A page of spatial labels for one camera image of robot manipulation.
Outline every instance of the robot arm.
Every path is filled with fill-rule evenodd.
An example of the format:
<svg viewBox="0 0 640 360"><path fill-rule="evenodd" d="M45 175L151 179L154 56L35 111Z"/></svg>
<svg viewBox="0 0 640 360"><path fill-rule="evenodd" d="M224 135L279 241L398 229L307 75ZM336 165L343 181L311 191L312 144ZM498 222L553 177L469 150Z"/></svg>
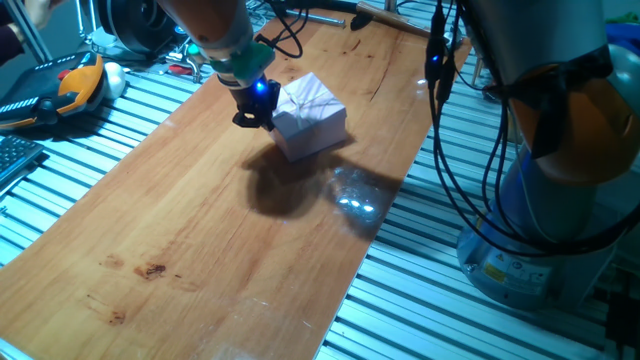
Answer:
<svg viewBox="0 0 640 360"><path fill-rule="evenodd" d="M267 80L273 62L270 47L253 41L244 0L157 0L211 62L218 80L238 105L233 122L241 127L273 129L280 84Z"/></svg>

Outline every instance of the wooden tabletop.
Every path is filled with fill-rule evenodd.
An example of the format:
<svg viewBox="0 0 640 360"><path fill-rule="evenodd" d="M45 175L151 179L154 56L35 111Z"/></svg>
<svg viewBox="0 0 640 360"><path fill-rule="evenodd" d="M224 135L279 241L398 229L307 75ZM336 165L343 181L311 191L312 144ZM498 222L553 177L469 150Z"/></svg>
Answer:
<svg viewBox="0 0 640 360"><path fill-rule="evenodd" d="M267 76L315 73L351 139L289 164L207 81L0 270L0 337L35 359L311 359L431 120L424 39L300 37L304 57Z"/></svg>

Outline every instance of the black cable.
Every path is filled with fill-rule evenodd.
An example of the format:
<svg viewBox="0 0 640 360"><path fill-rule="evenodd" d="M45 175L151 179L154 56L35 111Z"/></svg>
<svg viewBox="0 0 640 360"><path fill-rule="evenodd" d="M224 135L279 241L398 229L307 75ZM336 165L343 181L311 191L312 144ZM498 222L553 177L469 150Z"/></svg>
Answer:
<svg viewBox="0 0 640 360"><path fill-rule="evenodd" d="M473 86L469 82L467 82L467 80L464 78L464 76L462 76L462 74L460 73L460 70L458 68L456 68L456 72L458 73L458 77L460 78L460 80L462 80L462 82L465 85L467 85L468 87L470 87L471 89L476 90L476 91L483 91L484 90L481 87Z"/></svg>
<svg viewBox="0 0 640 360"><path fill-rule="evenodd" d="M302 25L300 25L300 28L295 31L296 35L300 34L300 32L304 30L304 27L307 26L308 21L309 21L309 9L305 9L304 20L302 21ZM289 39L291 39L291 35L287 35L283 37L282 39L280 39L280 41L285 41Z"/></svg>
<svg viewBox="0 0 640 360"><path fill-rule="evenodd" d="M459 10L456 13L456 17L459 19ZM432 27L432 31L437 32L439 30L442 29L437 29L435 26ZM457 36L457 31L454 32L454 40ZM427 46L427 62L429 63L431 61L431 59L434 57L431 51L438 53L439 54L439 50L441 49L436 49L433 48L431 51L431 49ZM447 59L447 65L450 66L445 66L444 69L449 71L449 75L448 76L440 76L440 84L438 86L438 98L440 100L440 103L444 105L444 102L449 98L448 94L450 94L451 92L451 87L453 86L453 77L455 74L455 70L453 70L453 68L455 68L455 56L453 56L453 54L450 54L449 58ZM433 68L428 68L429 69L439 69L439 67L433 67ZM431 71L427 71L427 78L430 78L432 75ZM434 90L434 84L430 81L430 84L428 86L429 90ZM520 242L526 243L526 239L523 238L522 236L520 236L520 234L518 233L509 233L507 232L505 229L503 229L501 226L497 225L496 223L494 223L493 221L491 221L482 211L480 211L478 209L478 207L471 201L471 199L469 199L468 195L466 194L466 192L462 189L462 187L460 186L460 184L458 183L457 179L455 178L455 176L453 175L453 172L451 171L451 168L449 167L449 164L446 160L446 157L444 156L444 152L442 150L442 145L440 143L440 135L439 132L436 132L436 128L434 125L434 146L438 148L438 152L441 153L441 161L442 161L442 165L445 168L445 171L447 173L447 176L449 177L449 179L451 180L451 182L453 183L453 186L455 187L456 191L459 193L459 195L462 197L462 199L465 201L465 203L471 208L471 210L478 216L480 217L484 222L486 222L487 224L489 224L493 229L495 229L497 232L499 232L500 234L508 237L508 238L512 238L514 240L518 240Z"/></svg>
<svg viewBox="0 0 640 360"><path fill-rule="evenodd" d="M258 36L256 36L256 41L257 42L263 42L263 43L267 44L268 46L270 46L271 48L273 48L275 50L278 50L283 55L288 56L288 57L290 57L292 59L301 58L302 55L304 54L304 51L302 49L302 44L300 43L300 40L298 39L298 36L293 31L293 29L291 29L291 26L289 26L289 24L287 23L286 19L282 15L282 13L280 11L278 11L278 9L276 9L276 4L274 3L274 1L273 0L265 0L265 2L271 6L271 9L276 14L276 17L278 18L280 23L282 23L282 26L284 26L285 30L291 35L291 38L293 39L293 41L295 41L296 46L298 47L298 54L292 54L292 53L284 50L283 48L279 47L277 43L274 43L273 41L267 39L262 34L258 34Z"/></svg>
<svg viewBox="0 0 640 360"><path fill-rule="evenodd" d="M440 168L439 158L442 157L444 154L440 152L440 150L438 149L439 146L437 144L440 142L440 134L439 134L440 133L440 113L442 112L442 104L439 105L440 111L436 111L436 105L435 105L436 100L435 100L433 89L429 89L429 102L430 102L429 105L431 107L431 116L433 118L433 134L434 134L433 152L434 152L434 163L436 166L436 174L438 175L438 178L440 179L440 183L442 184L444 192L447 195L447 198L449 198L449 202L451 202L451 205L453 206L454 210L458 213L458 215L462 218L462 220L467 224L467 226L470 227L473 230L473 232L476 233L476 235L478 235L482 240L484 240L487 244L493 246L494 248L500 251L504 251L507 254L516 255L516 256L526 256L531 258L547 257L548 255L546 255L545 253L524 253L524 252L507 249L502 245L495 243L493 240L489 239L488 236L483 234L482 231L478 229L478 226L473 222L471 222L471 220L467 218L467 215L462 211L462 209L460 209L460 207L458 206L458 202L455 200L455 198L451 194L451 189L449 189L449 186L447 185L444 179L444 176L442 175L442 169ZM463 197L463 199L466 196L466 194L463 195L463 193L460 191L458 191L458 193Z"/></svg>
<svg viewBox="0 0 640 360"><path fill-rule="evenodd" d="M460 1L463 4L466 4L466 1L461 0ZM469 18L469 20L471 20L472 22L472 26L476 25L473 24L473 18ZM500 78L496 77L495 75L497 75L497 73L495 73L496 68L490 67L489 70L492 72L492 75L494 75L494 78L496 79L496 83L500 83ZM452 82L453 82L453 77L451 77L451 79L446 79L449 83L446 83L449 87L449 92L450 92L450 87L452 86ZM568 243L561 243L561 244L556 244L556 243L552 243L552 244L545 244L543 245L542 243L530 243L529 241L527 241L527 239L524 239L520 234L515 234L515 236L509 236L504 234L504 230L499 228L499 227L495 227L495 224L493 224L490 221L487 221L488 219L486 218L486 216L484 216L484 214L482 212L479 212L477 207L475 207L475 205L470 202L468 196L466 195L466 193L464 193L464 191L461 189L461 187L459 186L459 184L457 183L457 181L455 180L455 177L453 176L453 173L451 172L451 169L449 168L447 162L446 162L446 158L444 156L444 153L442 151L442 144L440 141L440 134L439 134L439 128L440 128L440 116L441 116L441 112L442 112L442 107L444 105L444 101L440 102L439 104L439 111L436 111L436 106L435 106L435 96L434 96L434 88L430 87L429 88L429 99L430 99L430 106L431 106L431 114L432 114L432 118L433 118L433 127L434 127L434 145L433 145L433 151L434 151L434 158L435 158L435 165L436 165L436 172L437 175L440 179L440 182L442 183L442 186L445 190L445 193L447 194L447 197L449 198L449 201L451 202L451 204L453 205L454 209L458 212L458 214L460 215L460 217L464 220L464 222L467 224L467 226L471 227L471 229L484 241L486 241L489 245L495 247L498 250L504 251L506 253L510 253L516 256L525 256L525 257L551 257L551 256L560 256L560 255L581 255L581 254L586 254L586 253L592 253L595 251L599 251L602 249L605 249L611 245L613 245L617 239L619 239L622 235L624 235L625 233L627 233L628 231L630 231L631 229L633 229L633 227L635 227L638 222L640 222L640 203L636 206L636 208L634 208L629 214L627 214L627 216L625 216L621 221L619 221L618 223L616 223L615 225L607 228L606 230L593 235L593 236L589 236L585 239L581 239L581 240L576 240L574 242L568 242ZM503 102L503 114L502 114L502 123L501 123L501 131L500 131L500 135L501 138L503 140L503 142L505 140L508 141L507 137L508 137L508 113L506 112L506 109L504 108L506 106L506 100L504 100ZM503 146L503 153L506 154L506 145ZM502 164L504 164L504 157L505 156L501 156L501 162ZM474 225L467 217L466 215L462 212L462 210L459 208L457 202L455 201L455 199L453 198L453 195L451 194L451 191L448 187L448 185L445 182L444 176L442 174L441 168L440 168L440 161L442 161L442 165L445 167L445 171L447 172L447 175L449 176L450 180L452 181L452 183L454 184L454 187L456 187L456 190L458 191L458 193L460 194L460 196L463 198L463 200L465 200L465 202L467 203L467 205L469 205L472 210L474 210L474 213L476 213L476 215L478 217L480 217L483 221L485 221L485 223L491 225L496 231L503 233L503 235L507 236L508 238L510 238L513 241L519 242L527 247L536 249L538 251L541 251L540 253L523 253L523 252L518 252L518 251L514 251L511 249L507 249L503 246L500 246L498 244L496 244L494 241L492 241L491 239L489 239L486 235L484 235L477 227L476 225Z"/></svg>
<svg viewBox="0 0 640 360"><path fill-rule="evenodd" d="M511 221L507 217L504 209L502 207L502 198L500 197L500 185L502 183L502 171L504 169L504 161L507 157L507 146L509 146L509 109L507 105L507 100L502 101L502 115L500 116L500 131L498 134L498 139L502 139L502 148L500 149L500 159L498 160L498 173L496 174L496 183L494 186L494 194L496 198L496 207L498 208L498 213L502 218L502 222L511 230L513 233L516 233L516 230L511 225Z"/></svg>
<svg viewBox="0 0 640 360"><path fill-rule="evenodd" d="M289 24L289 27L293 27L293 25L295 25L300 18L302 17L302 9L300 9L300 11L298 11L298 16L295 18L295 20L293 20L291 22L291 24ZM271 42L273 42L274 44L277 44L278 42L282 41L280 38L282 37L282 35L284 35L284 33L287 32L287 29L282 29L282 31L280 31L280 33L278 34L278 36L274 37L273 39L271 39Z"/></svg>

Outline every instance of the cable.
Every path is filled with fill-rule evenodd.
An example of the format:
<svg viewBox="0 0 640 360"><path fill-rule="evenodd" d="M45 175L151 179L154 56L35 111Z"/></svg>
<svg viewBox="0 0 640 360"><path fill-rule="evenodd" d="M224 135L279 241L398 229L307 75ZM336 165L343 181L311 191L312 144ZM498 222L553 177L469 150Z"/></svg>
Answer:
<svg viewBox="0 0 640 360"><path fill-rule="evenodd" d="M476 90L476 91L482 91L482 90L484 90L484 89L483 89L483 88L481 88L481 87L473 86L473 85L471 85L469 82L467 82L467 80L464 78L464 76L462 76L462 74L460 73L460 70L459 70L458 68L456 68L456 73L458 73L458 77L460 78L460 80L462 80L462 82L463 82L465 85L467 85L468 87L470 87L471 89Z"/></svg>
<svg viewBox="0 0 640 360"><path fill-rule="evenodd" d="M434 134L434 141L433 141L433 152L434 152L434 163L436 166L436 174L438 175L438 178L440 179L440 183L442 184L442 187L444 189L445 194L447 195L447 198L449 198L449 202L451 202L451 205L453 206L454 210L456 210L456 212L458 213L458 215L462 218L462 220L467 224L467 226L469 228L471 228L476 235L478 235L482 240L484 240L486 243L488 243L489 245L493 246L494 248L504 251L505 253L511 254L511 255L516 255L516 256L526 256L526 257L546 257L547 255L545 253L524 253L524 252L519 252L519 251L514 251L511 249L507 249L505 247L503 247L502 245L499 245L497 243L495 243L494 241L492 241L491 239L489 239L488 236L486 236L485 234L482 233L482 231L480 231L480 229L478 229L478 226L476 226L476 224L473 224L471 222L471 220L469 220L469 218L467 218L467 215L462 211L462 209L460 209L460 207L458 206L457 201L455 200L455 198L453 197L453 195L451 194L451 189L449 189L449 186L447 185L444 176L442 175L442 169L440 168L440 160L439 157L443 156L444 154L441 154L439 149L438 149L438 145L437 143L440 141L440 134L439 134L439 130L440 130L440 119L439 119L439 113L442 112L442 104L440 104L440 111L436 111L436 101L435 101L435 96L434 96L434 90L433 89L429 89L429 105L431 107L431 116L433 118L433 134ZM463 198L466 196L466 194L463 195L462 192L458 191L458 193L463 196Z"/></svg>
<svg viewBox="0 0 640 360"><path fill-rule="evenodd" d="M300 28L295 31L296 35L298 35L302 30L304 30L304 27L307 26L308 21L309 21L309 9L305 9L304 20L302 21L302 25L300 25ZM291 38L291 35L287 35L284 38L280 39L280 41L289 40L290 38Z"/></svg>
<svg viewBox="0 0 640 360"><path fill-rule="evenodd" d="M498 138L502 138L502 147L500 148L500 159L498 160L498 173L496 175L496 182L494 186L494 194L496 198L496 207L498 208L498 213L502 218L502 222L511 230L513 233L517 233L517 231L511 225L511 221L507 217L502 208L502 198L500 197L500 185L502 180L502 171L504 169L504 160L507 156L507 146L509 145L509 113L508 113L508 105L507 100L502 100L502 115L500 119L500 132Z"/></svg>
<svg viewBox="0 0 640 360"><path fill-rule="evenodd" d="M293 21L291 22L291 24L289 24L289 27L293 28L293 25L295 25L295 24L300 20L300 18L301 18L301 17L302 17L302 9L300 9L300 11L298 11L298 16L295 18L295 20L293 20ZM280 33L279 33L276 37L274 37L273 39L271 39L271 42L273 42L273 43L276 43L276 44L277 44L277 43L279 43L280 41L283 41L283 39L281 39L281 37L282 37L282 35L284 35L284 33L286 33L286 32L287 32L287 29L286 29L286 28L285 28L285 29L282 29L282 31L280 31Z"/></svg>
<svg viewBox="0 0 640 360"><path fill-rule="evenodd" d="M276 4L274 3L274 1L273 0L265 0L265 2L271 6L273 12L276 14L276 17L278 18L280 23L282 23L282 26L284 26L285 30L291 35L291 38L293 39L293 41L295 41L296 46L298 47L298 54L292 54L292 53L284 50L283 48L279 47L276 42L274 42L273 40L269 40L267 37L265 37L262 34L258 34L258 36L256 36L255 41L256 42L263 42L263 43L267 44L269 47L271 47L271 48L273 48L275 50L278 50L283 55L288 56L288 57L290 57L292 59L301 58L302 55L304 54L304 51L302 49L302 44L300 43L300 40L298 39L297 34L291 29L291 26L289 26L289 24L285 20L284 16L282 15L282 13L280 11L278 11L278 9L276 9Z"/></svg>
<svg viewBox="0 0 640 360"><path fill-rule="evenodd" d="M516 137L518 136L518 134L520 133L519 129L518 129L518 123L516 122L515 118L511 119L511 126L513 126L513 131L516 134ZM524 176L524 169L522 166L522 160L520 159L520 147L518 146L518 139L516 138L515 141L513 142L513 147L515 148L515 152L516 152L516 161L518 162L518 172L520 173L520 180L522 181L522 192L524 193L524 200L527 203L527 209L529 209L529 214L531 216L531 220L533 222L533 225L536 227L536 230L538 230L538 232L540 233L540 235L542 235L546 240L551 241L553 243L558 243L557 240L553 239L553 237L549 236L540 226L540 224L538 223L538 219L536 218L536 214L533 211L533 206L531 205L531 200L529 199L529 191L527 190L527 182L525 180L525 176Z"/></svg>
<svg viewBox="0 0 640 360"><path fill-rule="evenodd" d="M452 82L453 82L453 76L451 76L450 78L446 78L446 77L441 77L440 78L440 86L438 87L438 90L440 92L440 89L443 88L443 85L447 85L444 88L446 89L446 87L448 87L448 92L450 93L450 89L452 86ZM442 150L442 144L440 141L440 133L439 133L439 129L440 129L440 116L442 113L442 107L444 106L444 102L446 101L446 99L448 99L448 93L446 90L443 91L444 95L440 96L440 94L438 94L438 98L443 98L444 101L440 101L439 103L439 110L436 110L436 105L435 105L435 86L429 86L429 100L430 100L430 107L431 107L431 114L432 114L432 118L433 118L433 128L434 128L434 144L433 144L433 152L434 152L434 163L436 166L436 172L438 175L438 178L440 179L440 182L443 186L443 189L445 190L445 193L447 195L447 197L449 198L449 201L451 202L452 206L454 207L454 209L456 210L456 212L458 212L458 214L460 215L460 217L464 220L464 222L467 224L467 226L469 226L475 233L477 236L479 236L481 239L483 239L485 242L487 242L489 245L495 247L498 250L504 251L506 253L510 253L512 255L516 255L516 256L524 256L524 257L535 257L535 258L540 258L540 257L551 257L551 256L559 256L559 255L581 255L581 254L586 254L586 253L591 253L594 251L598 251L598 250L602 250L605 249L609 246L611 246L613 243L615 243L615 241L622 236L624 233L628 232L629 230L631 230L639 221L640 221L640 204L638 204L638 206L632 211L630 212L623 220L621 220L620 222L618 222L617 224L609 227L608 229L604 230L603 232L597 234L597 235L593 235L590 237L587 237L585 239L581 239L581 240L577 240L575 242L570 242L570 243L531 243L530 241L528 241L528 239L523 238L520 234L507 234L506 231L504 229L502 229L501 227L496 226L496 224L492 223L486 216L485 214L483 214L482 212L480 212L477 207L475 206L475 204L473 204L470 199L468 198L468 196L466 195L466 193L462 190L462 188L460 187L460 185L457 183L455 176L453 175L453 173L451 172L451 169L449 168L447 161L446 161L446 157L444 156L444 152ZM505 134L505 113L503 113L503 121L502 121L502 126L501 129L502 131L500 132L500 136L501 139L505 140L505 135L508 137L508 133ZM504 162L504 156L501 156L501 161ZM474 211L474 213L480 218L482 219L486 224L489 224L490 226L492 226L496 231L500 232L502 235L506 236L507 238L509 238L510 240L516 241L518 243L521 243L524 246L533 248L537 251L539 251L538 253L525 253L525 252L519 252L519 251L514 251L508 248L505 248L497 243L495 243L494 241L492 241L491 239L489 239L486 235L484 235L482 233L482 231L480 231L480 229L478 229L478 227L476 227L476 225L474 225L467 217L466 215L462 212L462 210L460 209L460 207L458 206L456 200L453 198L453 195L451 194L451 190L449 189L444 176L442 174L442 169L440 167L440 162L442 162L442 165L445 168L445 172L447 173L448 177L450 178L451 182L453 183L454 187L456 188L456 191L458 191L459 195L463 198L463 200L467 203L467 205L469 207L472 208L472 210Z"/></svg>

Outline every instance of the white box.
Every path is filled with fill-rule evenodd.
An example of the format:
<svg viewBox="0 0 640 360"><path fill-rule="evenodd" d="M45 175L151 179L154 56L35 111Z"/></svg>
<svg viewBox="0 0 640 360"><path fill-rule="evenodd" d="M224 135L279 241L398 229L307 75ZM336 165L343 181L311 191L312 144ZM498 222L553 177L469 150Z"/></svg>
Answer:
<svg viewBox="0 0 640 360"><path fill-rule="evenodd" d="M290 162L347 139L347 109L309 73L280 89L271 137Z"/></svg>

